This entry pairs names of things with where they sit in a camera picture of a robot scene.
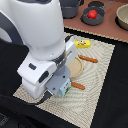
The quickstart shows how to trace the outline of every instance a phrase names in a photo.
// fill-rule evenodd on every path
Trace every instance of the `black cable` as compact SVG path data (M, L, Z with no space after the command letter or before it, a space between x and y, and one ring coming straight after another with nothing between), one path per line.
M1 94L0 94L0 96L3 97L3 98L13 99L13 100L15 100L15 101L18 101L18 102L23 103L23 104L26 104L26 105L39 105L39 104L43 103L45 100L49 99L52 95L53 95L53 94L51 94L51 93L47 90L47 91L44 93L43 98L42 98L39 102L37 102L37 103L26 103L25 101L21 101L21 100L19 100L19 99L12 98L12 97L10 97L10 96L4 96L4 95L1 95Z

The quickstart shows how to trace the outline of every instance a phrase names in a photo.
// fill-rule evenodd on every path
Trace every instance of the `black surface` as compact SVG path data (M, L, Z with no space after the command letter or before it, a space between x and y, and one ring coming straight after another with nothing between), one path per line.
M88 7L91 7L91 6L102 7L104 6L104 3L102 3L101 1L92 1L88 4Z
M115 45L91 128L128 128L128 44L66 28L65 31ZM21 77L17 69L27 52L25 46L13 46L0 41L0 94L12 96L20 86ZM77 128L51 113L12 99L0 97L0 105L51 128Z

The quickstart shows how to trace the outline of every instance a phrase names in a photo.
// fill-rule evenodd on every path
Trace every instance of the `orange object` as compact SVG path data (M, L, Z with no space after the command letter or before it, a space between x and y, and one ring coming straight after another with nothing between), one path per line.
M71 81L71 85L74 86L74 87L76 87L76 88L82 89L82 90L85 89L85 87L84 87L83 85L78 84L78 83L76 83L76 82L72 82L72 81Z
M82 60L90 61L90 62L93 62L93 63L97 63L98 62L97 59L89 58L89 57L86 57L86 56L78 55L78 57L80 59L82 59Z

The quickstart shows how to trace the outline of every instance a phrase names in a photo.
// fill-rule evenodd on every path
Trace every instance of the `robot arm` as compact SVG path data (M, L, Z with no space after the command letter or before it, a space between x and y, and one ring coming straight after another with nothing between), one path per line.
M62 88L71 75L67 65L77 56L77 50L73 36L67 42L63 39L59 0L0 1L0 17L3 20L0 20L0 37L29 48L17 70L28 94L37 99L46 90L52 95L60 90L65 93L67 87Z

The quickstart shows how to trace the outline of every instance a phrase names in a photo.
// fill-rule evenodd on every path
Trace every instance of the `red object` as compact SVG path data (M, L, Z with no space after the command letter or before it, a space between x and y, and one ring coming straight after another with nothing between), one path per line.
M90 10L87 17L95 19L97 17L97 11L96 10Z

